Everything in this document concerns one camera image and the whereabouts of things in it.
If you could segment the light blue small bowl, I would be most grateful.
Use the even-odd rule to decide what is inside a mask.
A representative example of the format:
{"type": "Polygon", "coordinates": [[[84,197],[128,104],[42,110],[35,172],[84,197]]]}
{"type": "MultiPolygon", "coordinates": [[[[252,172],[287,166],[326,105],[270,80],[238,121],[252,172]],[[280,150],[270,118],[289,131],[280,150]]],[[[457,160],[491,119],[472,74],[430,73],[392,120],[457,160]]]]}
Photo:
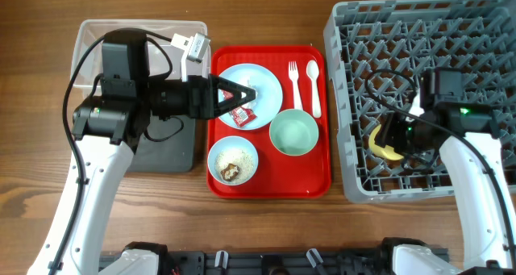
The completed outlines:
{"type": "Polygon", "coordinates": [[[227,136],[210,147],[208,173],[219,183],[243,185],[256,174],[259,164],[255,146],[240,136],[227,136]]]}

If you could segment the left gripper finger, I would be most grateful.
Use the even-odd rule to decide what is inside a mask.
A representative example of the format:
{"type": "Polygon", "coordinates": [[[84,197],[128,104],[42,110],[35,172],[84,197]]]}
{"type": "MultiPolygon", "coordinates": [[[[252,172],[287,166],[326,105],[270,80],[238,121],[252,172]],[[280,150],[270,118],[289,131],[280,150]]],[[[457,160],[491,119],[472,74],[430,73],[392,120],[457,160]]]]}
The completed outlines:
{"type": "Polygon", "coordinates": [[[256,98],[256,91],[245,85],[241,85],[238,82],[229,81],[226,78],[211,74],[210,80],[212,85],[223,92],[231,94],[233,98],[254,100],[256,98]]]}
{"type": "Polygon", "coordinates": [[[233,98],[223,98],[218,102],[218,116],[222,117],[223,115],[228,114],[237,108],[251,110],[255,104],[255,100],[248,100],[245,103],[240,103],[240,100],[235,100],[233,98]]]}

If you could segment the brown food scrap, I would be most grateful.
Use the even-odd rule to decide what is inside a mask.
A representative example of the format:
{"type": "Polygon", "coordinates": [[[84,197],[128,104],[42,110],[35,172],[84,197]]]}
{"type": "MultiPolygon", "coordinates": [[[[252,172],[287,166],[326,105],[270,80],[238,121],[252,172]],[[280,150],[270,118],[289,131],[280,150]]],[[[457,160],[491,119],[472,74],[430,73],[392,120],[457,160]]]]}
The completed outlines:
{"type": "Polygon", "coordinates": [[[220,171],[220,176],[224,181],[234,181],[240,172],[240,167],[232,163],[220,171]]]}

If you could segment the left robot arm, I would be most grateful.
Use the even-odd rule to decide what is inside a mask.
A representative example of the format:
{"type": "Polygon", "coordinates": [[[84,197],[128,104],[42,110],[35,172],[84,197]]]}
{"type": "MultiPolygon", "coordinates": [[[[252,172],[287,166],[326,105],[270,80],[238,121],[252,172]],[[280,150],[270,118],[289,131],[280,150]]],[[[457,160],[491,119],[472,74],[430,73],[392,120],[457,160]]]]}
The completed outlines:
{"type": "Polygon", "coordinates": [[[148,138],[152,117],[215,119],[254,100],[254,89],[225,78],[153,75],[148,49],[162,35],[120,28],[94,41],[102,71],[90,94],[62,122],[72,151],[63,193],[31,274],[96,274],[107,223],[121,180],[148,138]]]}

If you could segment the white rice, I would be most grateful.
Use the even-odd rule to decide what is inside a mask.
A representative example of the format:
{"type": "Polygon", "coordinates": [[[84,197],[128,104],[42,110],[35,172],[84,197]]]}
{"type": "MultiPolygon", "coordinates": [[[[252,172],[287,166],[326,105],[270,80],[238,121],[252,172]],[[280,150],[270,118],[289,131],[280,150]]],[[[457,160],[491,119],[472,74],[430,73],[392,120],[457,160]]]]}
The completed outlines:
{"type": "Polygon", "coordinates": [[[214,164],[216,177],[227,185],[239,185],[248,181],[255,172],[255,166],[256,163],[252,154],[242,148],[227,148],[221,151],[217,155],[214,164]],[[234,181],[224,181],[220,176],[220,171],[230,163],[238,165],[240,172],[234,181]]]}

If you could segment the yellow plastic cup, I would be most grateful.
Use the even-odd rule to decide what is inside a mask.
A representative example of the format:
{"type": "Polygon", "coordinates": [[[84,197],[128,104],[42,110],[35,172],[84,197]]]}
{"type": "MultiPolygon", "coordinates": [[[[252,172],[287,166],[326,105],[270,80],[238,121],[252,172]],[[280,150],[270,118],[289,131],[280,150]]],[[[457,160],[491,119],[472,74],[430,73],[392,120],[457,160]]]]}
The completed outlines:
{"type": "Polygon", "coordinates": [[[394,151],[393,147],[391,147],[389,145],[381,147],[376,144],[375,139],[376,139],[380,129],[381,129],[381,125],[377,125],[372,130],[372,132],[368,138],[368,146],[369,146],[370,150],[372,151],[372,153],[375,154],[376,156],[379,156],[386,160],[393,160],[393,161],[402,160],[404,158],[404,156],[396,153],[394,151]]]}

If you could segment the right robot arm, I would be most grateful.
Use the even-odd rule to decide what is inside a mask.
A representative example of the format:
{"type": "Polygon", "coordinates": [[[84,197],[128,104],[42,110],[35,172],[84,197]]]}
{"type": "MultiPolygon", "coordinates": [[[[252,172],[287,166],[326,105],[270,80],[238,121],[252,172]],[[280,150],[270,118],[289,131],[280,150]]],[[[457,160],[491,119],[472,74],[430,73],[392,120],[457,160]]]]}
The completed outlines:
{"type": "Polygon", "coordinates": [[[466,102],[462,72],[425,71],[412,106],[392,106],[369,147],[400,160],[434,149],[455,192],[464,238],[465,274],[515,272],[515,210],[501,162],[500,129],[489,105],[466,102]]]}

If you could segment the white napkin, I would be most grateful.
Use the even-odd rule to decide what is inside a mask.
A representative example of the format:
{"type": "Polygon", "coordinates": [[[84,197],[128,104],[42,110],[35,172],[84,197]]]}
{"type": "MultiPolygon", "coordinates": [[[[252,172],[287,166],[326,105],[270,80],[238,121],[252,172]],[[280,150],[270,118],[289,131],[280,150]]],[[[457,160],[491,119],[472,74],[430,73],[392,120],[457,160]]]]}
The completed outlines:
{"type": "Polygon", "coordinates": [[[259,93],[260,92],[259,92],[259,89],[251,83],[251,80],[249,78],[245,81],[245,85],[255,91],[255,98],[252,101],[245,104],[244,107],[248,108],[248,109],[253,109],[256,106],[257,102],[259,101],[259,93]]]}

